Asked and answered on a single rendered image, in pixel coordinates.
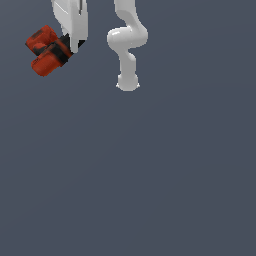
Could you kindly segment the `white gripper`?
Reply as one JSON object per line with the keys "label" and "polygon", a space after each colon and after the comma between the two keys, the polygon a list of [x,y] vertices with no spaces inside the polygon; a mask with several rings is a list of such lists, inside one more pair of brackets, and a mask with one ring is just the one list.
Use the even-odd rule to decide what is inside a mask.
{"label": "white gripper", "polygon": [[51,0],[53,13],[61,25],[60,47],[65,54],[78,52],[88,37],[86,0]]}

